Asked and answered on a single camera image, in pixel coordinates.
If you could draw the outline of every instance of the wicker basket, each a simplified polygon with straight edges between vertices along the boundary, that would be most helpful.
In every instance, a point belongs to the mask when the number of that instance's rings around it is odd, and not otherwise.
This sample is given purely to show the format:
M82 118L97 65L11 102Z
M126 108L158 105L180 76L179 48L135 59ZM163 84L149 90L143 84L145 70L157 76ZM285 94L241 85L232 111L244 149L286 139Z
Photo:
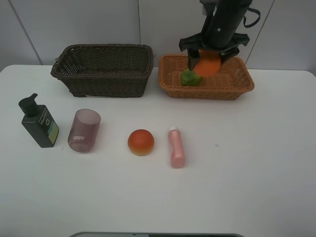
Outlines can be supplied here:
M141 97L153 65L146 45L76 44L59 56L51 75L76 97Z
M187 68L187 55L169 54L161 57L159 84L170 97L235 100L254 88L244 62L238 57L224 63L216 75L203 78L199 86L181 85L180 75Z

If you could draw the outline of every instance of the basket rim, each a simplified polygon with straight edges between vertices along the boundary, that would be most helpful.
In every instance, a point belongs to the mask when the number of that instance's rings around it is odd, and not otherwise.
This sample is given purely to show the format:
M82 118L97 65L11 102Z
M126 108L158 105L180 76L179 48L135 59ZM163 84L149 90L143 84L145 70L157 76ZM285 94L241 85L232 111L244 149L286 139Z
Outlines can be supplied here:
M195 91L203 91L203 92L228 92L228 93L245 93L245 92L250 92L254 89L254 82L249 74L248 69L246 68L243 60L240 57L233 57L230 60L238 60L242 66L242 68L245 70L245 73L247 74L247 77L249 79L250 82L250 86L247 87L235 87L232 89L227 89L227 88L207 88L207 87L202 87L202 86L172 86L172 85L168 85L163 83L162 81L162 72L163 72L163 66L162 66L162 62L164 60L164 58L166 57L188 57L186 54L182 54L182 53L177 53L177 54L166 54L164 56L162 56L159 60L159 85L163 90L166 91L179 91L179 92L195 92Z
M126 47L126 48L144 48L147 50L148 54L149 54L149 60L148 60L148 66L145 72L143 73L139 73L139 74L123 74L123 73L115 73L115 72L111 72L111 73L104 73L104 74L65 74L65 73L59 73L57 72L57 69L60 67L61 62L65 59L66 54L68 53L69 50L78 48L78 47L85 47L85 48L98 48L98 47ZM54 63L50 74L59 79L58 77L62 77L62 80L65 79L72 79L72 78L78 78L78 77L89 77L89 78L94 78L97 79L99 77L103 77L103 76L112 76L112 77L122 77L122 76L128 76L131 77L133 79L138 79L139 77L143 78L143 77L149 77L152 70L154 67L154 54L153 54L153 50L150 46L145 45L145 44L124 44L124 43L108 43L108 44L72 44L67 46L63 52L60 54L60 56L56 59L56 62Z

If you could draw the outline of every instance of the dark brown wicker basket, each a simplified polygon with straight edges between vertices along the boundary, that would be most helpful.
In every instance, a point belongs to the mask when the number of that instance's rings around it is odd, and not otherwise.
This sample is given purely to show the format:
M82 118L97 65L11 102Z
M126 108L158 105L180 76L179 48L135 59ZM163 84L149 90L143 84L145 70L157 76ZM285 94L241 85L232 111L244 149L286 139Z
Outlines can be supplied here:
M76 97L141 97L153 66L146 45L76 44L59 56L51 75Z

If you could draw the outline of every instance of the bottle label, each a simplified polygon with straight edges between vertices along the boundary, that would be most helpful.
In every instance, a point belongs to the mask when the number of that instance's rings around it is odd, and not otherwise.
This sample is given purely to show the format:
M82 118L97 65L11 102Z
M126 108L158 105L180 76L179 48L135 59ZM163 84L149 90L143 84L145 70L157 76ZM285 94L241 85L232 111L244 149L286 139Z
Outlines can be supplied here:
M39 124L43 131L47 133L52 144L54 144L57 139L59 128L47 108L44 109L39 119Z

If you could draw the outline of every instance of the white wall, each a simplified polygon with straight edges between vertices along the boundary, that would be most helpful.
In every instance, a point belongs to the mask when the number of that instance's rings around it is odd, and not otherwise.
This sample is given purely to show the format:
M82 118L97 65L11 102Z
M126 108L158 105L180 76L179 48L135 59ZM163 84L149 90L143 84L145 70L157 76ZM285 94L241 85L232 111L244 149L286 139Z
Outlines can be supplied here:
M0 0L0 71L12 64L40 64L36 52L51 65L75 43L141 42L153 48L157 66L163 54L179 52L179 39L199 32L205 19L198 0L11 1L31 42L10 0ZM253 28L239 27L237 32L251 38L247 47L239 47L240 56L248 68L309 70L316 75L316 0L275 0L261 30L273 1L253 1L262 19ZM256 19L250 12L246 16L249 22Z
M276 0L248 59L252 69L316 75L316 0Z
M12 0L43 64L77 43L139 44L137 0Z
M241 23L237 32L247 33L250 42L239 47L239 56L246 61L260 32L273 0L253 0L251 7L261 11L261 21L246 29ZM139 0L141 43L150 45L155 56L155 66L166 53L179 53L179 39L201 32L205 16L198 0ZM257 15L246 13L247 24Z
M7 0L0 0L0 72L12 64L40 64Z

